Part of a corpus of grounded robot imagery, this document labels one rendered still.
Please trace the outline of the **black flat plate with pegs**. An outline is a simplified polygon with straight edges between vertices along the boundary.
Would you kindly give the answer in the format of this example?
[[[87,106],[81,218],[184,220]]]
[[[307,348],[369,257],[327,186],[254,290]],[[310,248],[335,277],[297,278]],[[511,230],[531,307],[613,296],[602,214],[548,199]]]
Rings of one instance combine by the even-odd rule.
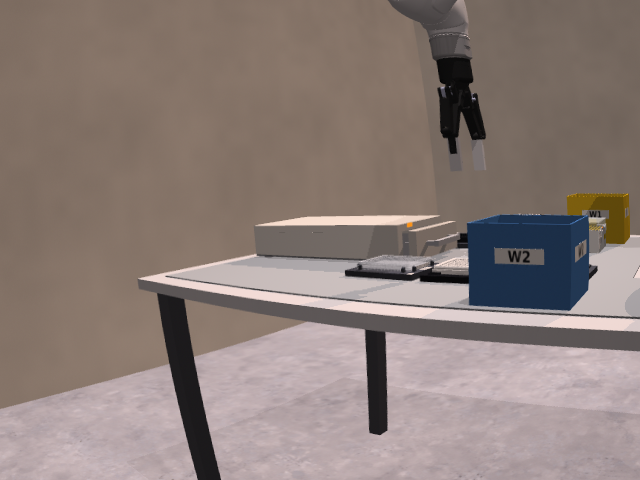
[[[434,263],[430,261],[430,266],[416,270],[416,266],[412,267],[412,272],[405,272],[405,267],[401,268],[401,272],[394,271],[378,271],[378,270],[363,270],[361,264],[355,268],[345,270],[345,276],[350,277],[363,277],[363,278],[376,278],[376,279],[390,279],[390,280],[404,280],[413,281],[419,279],[419,276],[427,272],[432,271],[434,266],[440,263]]]

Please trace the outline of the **blue waste bin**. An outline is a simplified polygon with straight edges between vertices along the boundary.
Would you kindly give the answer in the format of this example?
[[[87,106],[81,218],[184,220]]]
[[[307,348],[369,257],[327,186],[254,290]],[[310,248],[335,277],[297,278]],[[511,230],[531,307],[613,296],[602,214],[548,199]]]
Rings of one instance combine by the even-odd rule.
[[[496,215],[467,237],[470,306],[570,311],[588,291],[588,215]]]

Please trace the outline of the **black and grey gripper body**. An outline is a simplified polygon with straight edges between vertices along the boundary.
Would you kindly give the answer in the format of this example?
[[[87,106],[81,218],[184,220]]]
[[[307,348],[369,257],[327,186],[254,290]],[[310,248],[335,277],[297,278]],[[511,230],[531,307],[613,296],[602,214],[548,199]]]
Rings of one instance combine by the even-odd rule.
[[[459,91],[470,91],[469,84],[473,82],[470,60],[460,57],[438,59],[437,68],[439,80],[445,86],[450,86],[453,104],[459,102]],[[471,91],[470,91],[471,93]]]

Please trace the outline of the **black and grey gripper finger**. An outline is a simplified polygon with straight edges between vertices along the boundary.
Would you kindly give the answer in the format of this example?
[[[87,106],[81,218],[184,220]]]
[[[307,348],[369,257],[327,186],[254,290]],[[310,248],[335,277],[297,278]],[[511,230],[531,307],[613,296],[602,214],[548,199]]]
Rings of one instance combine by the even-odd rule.
[[[478,103],[478,95],[477,93],[470,93],[470,91],[466,91],[465,95],[468,100],[469,106],[468,108],[461,109],[461,112],[463,113],[470,136],[472,138],[471,146],[474,171],[486,170],[483,140],[481,140],[486,139],[486,133]]]
[[[450,171],[464,171],[461,144],[458,135],[465,91],[459,91],[459,102],[453,104],[450,86],[438,87],[437,90],[440,101],[440,131],[443,138],[447,138]]]

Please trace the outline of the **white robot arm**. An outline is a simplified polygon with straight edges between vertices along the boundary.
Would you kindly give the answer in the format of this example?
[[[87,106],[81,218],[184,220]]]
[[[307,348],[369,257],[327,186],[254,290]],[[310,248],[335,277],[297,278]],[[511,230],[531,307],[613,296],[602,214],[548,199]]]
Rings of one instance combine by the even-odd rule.
[[[427,30],[435,61],[449,57],[472,59],[464,0],[388,1],[401,14],[420,22]]]

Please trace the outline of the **yellow open-top bin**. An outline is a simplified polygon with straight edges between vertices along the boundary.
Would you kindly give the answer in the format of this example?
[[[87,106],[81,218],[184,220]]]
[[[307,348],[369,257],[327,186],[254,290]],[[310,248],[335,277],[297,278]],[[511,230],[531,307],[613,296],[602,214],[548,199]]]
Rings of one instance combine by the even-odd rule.
[[[629,194],[573,194],[567,196],[567,213],[606,218],[606,244],[630,238]]]

